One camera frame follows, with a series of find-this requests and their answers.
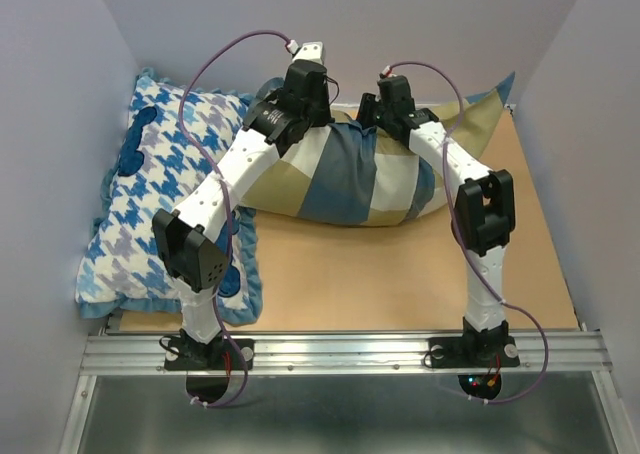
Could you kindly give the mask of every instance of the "blue and white pillow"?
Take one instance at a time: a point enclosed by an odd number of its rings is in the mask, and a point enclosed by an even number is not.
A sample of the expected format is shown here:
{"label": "blue and white pillow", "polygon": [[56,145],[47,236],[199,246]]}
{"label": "blue and white pillow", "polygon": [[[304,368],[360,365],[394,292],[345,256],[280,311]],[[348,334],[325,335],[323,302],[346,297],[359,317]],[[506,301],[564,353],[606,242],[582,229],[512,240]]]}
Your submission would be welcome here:
{"label": "blue and white pillow", "polygon": [[[106,215],[94,222],[94,238],[80,263],[76,300],[83,317],[101,317],[117,307],[179,312],[178,293],[157,255],[151,218],[171,211],[211,167],[177,124],[183,89],[152,71],[138,78],[129,107],[129,129],[118,163],[103,182]],[[219,161],[233,142],[251,96],[193,92],[185,124]],[[262,310],[262,285],[255,261],[254,211],[233,219],[233,260],[220,286],[222,317],[231,324],[255,322]],[[224,249],[226,226],[218,239]]]}

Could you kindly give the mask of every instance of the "pillow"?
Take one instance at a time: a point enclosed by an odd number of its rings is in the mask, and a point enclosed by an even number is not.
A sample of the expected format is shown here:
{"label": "pillow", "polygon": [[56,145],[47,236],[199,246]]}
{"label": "pillow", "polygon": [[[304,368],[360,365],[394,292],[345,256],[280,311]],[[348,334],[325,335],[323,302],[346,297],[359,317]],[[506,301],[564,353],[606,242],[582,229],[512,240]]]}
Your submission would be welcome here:
{"label": "pillow", "polygon": [[[107,212],[94,222],[95,235],[78,271],[76,300],[84,317],[101,317],[117,307],[180,311],[178,293],[157,256],[151,218],[159,208],[171,211],[210,171],[178,128],[183,92],[154,80],[149,70],[138,78],[129,130],[118,162],[103,182]],[[241,126],[250,96],[193,92],[188,100],[187,128],[220,160]],[[222,249],[225,233],[226,226],[218,239]],[[222,317],[231,324],[254,322],[262,309],[255,244],[253,211],[236,210],[232,265],[218,297]]]}
{"label": "pillow", "polygon": [[[515,73],[494,89],[467,97],[454,139],[472,156],[484,152],[502,115]],[[280,87],[280,78],[258,92]],[[458,103],[433,107],[445,127]],[[308,132],[265,172],[242,204],[288,216],[338,225],[389,226],[442,207],[442,179],[424,160],[381,129],[362,129],[340,112],[336,123]]]}

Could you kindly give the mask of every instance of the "wall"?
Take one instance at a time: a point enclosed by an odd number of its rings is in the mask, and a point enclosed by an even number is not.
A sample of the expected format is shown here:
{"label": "wall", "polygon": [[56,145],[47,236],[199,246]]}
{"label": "wall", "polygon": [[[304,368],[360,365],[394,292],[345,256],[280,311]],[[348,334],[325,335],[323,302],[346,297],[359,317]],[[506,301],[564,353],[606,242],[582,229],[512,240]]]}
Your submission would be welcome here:
{"label": "wall", "polygon": [[0,0],[0,452],[57,452],[78,262],[137,66],[102,0]]}
{"label": "wall", "polygon": [[578,314],[640,432],[640,4],[578,0],[516,111]]}
{"label": "wall", "polygon": [[[405,58],[437,64],[464,93],[518,73],[526,85],[575,0],[105,0],[141,65],[180,82],[229,40],[258,28],[324,41],[339,102],[360,101],[377,74]],[[288,63],[276,40],[253,41],[219,61],[205,85],[255,91]],[[419,101],[451,99],[434,75],[413,82]]]}

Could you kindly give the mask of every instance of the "wooden table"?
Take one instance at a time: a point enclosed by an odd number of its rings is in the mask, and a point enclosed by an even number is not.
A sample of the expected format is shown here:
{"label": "wooden table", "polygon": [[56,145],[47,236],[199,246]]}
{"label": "wooden table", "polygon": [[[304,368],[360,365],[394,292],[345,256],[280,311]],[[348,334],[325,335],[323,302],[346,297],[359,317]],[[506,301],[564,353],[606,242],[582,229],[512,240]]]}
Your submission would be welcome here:
{"label": "wooden table", "polygon": [[[504,295],[546,328],[576,328],[573,306],[511,117],[481,158],[514,177],[516,230]],[[264,310],[243,330],[460,329],[464,258],[446,208],[397,227],[344,228],[260,212],[257,257]],[[513,328],[533,328],[509,313]],[[173,330],[180,315],[127,312],[122,330]]]}

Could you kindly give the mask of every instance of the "striped cloth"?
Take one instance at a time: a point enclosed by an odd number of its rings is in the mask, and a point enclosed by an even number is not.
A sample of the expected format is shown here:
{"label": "striped cloth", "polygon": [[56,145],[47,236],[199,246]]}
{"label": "striped cloth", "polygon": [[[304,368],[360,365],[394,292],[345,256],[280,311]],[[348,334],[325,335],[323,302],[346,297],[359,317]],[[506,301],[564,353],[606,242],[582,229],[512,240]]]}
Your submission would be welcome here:
{"label": "striped cloth", "polygon": [[[472,156],[486,148],[513,85],[510,74],[494,89],[465,100],[465,118],[453,137]],[[269,81],[263,97],[278,87]],[[432,108],[445,127],[457,103]],[[442,179],[431,166],[381,129],[362,127],[342,112],[311,129],[256,182],[247,207],[338,225],[389,226],[444,205]]]}

